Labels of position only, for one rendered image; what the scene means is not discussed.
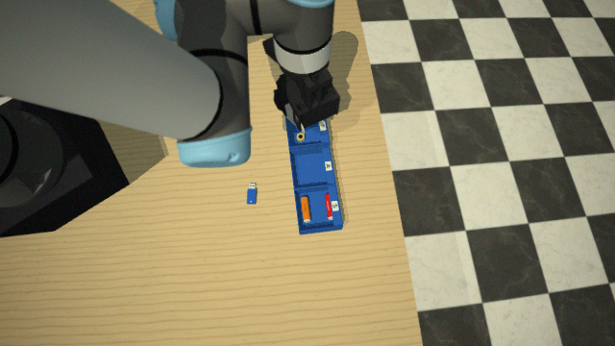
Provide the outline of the red aa battery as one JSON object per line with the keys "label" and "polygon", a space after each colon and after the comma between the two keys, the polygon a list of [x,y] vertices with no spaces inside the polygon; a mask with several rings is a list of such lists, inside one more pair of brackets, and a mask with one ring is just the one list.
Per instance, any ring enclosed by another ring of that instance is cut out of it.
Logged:
{"label": "red aa battery", "polygon": [[331,202],[330,202],[330,195],[329,194],[325,195],[325,202],[326,202],[328,219],[332,220],[332,208],[331,208]]}

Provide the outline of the orange battery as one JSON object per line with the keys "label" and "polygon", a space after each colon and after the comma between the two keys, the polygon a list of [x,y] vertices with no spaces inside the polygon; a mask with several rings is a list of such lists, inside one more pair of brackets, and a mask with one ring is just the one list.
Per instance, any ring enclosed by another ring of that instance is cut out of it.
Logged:
{"label": "orange battery", "polygon": [[308,222],[310,222],[308,198],[307,197],[302,197],[301,198],[301,203],[302,203],[302,212],[303,212],[304,222],[308,223]]}

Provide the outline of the blue usb stick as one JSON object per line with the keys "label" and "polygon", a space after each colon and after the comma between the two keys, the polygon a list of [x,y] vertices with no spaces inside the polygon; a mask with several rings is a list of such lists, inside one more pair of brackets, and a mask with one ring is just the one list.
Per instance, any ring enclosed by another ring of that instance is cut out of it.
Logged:
{"label": "blue usb stick", "polygon": [[255,204],[257,200],[256,184],[249,184],[247,189],[247,204]]}

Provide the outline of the blue bin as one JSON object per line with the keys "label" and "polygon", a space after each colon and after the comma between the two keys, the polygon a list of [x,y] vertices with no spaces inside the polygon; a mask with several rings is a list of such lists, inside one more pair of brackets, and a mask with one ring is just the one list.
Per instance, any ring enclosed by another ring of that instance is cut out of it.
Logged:
{"label": "blue bin", "polygon": [[[287,140],[295,195],[299,232],[316,234],[343,228],[336,180],[332,164],[327,119],[324,125],[315,123],[305,129],[305,140],[297,140],[301,133],[285,118]],[[330,195],[332,220],[328,219],[325,195]],[[303,219],[301,198],[308,198],[310,222]]]}

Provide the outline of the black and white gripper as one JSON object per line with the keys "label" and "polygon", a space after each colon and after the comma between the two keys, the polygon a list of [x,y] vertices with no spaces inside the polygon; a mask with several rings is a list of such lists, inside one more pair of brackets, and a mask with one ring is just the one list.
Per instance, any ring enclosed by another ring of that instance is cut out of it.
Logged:
{"label": "black and white gripper", "polygon": [[[321,69],[308,74],[290,72],[280,64],[279,66],[283,74],[276,82],[278,88],[273,90],[274,103],[302,134],[305,134],[304,128],[318,122],[324,125],[324,119],[338,114],[340,96],[332,85],[332,75],[328,70],[329,62]],[[321,98],[320,89],[322,89]],[[314,92],[311,93],[310,102],[311,91]]]}

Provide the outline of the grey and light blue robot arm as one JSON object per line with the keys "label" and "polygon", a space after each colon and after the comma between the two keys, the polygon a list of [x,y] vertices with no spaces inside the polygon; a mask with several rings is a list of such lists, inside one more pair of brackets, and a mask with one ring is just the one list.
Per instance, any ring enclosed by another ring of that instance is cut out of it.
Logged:
{"label": "grey and light blue robot arm", "polygon": [[[110,0],[0,0],[0,95],[177,139],[188,167],[231,167],[251,157],[247,37],[273,34],[266,55],[298,74],[331,56],[335,0],[153,3],[164,36]],[[43,197],[62,160],[46,121],[0,110],[0,208]]]}

